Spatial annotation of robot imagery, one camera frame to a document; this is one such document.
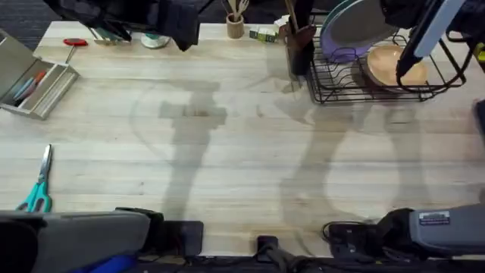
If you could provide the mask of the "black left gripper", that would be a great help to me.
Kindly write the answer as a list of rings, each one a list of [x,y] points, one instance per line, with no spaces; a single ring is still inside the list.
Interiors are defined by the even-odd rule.
[[[172,0],[44,0],[65,20],[91,29],[103,29],[130,41],[128,32],[150,30],[158,14],[158,35],[187,51],[199,42],[199,13],[187,3]]]

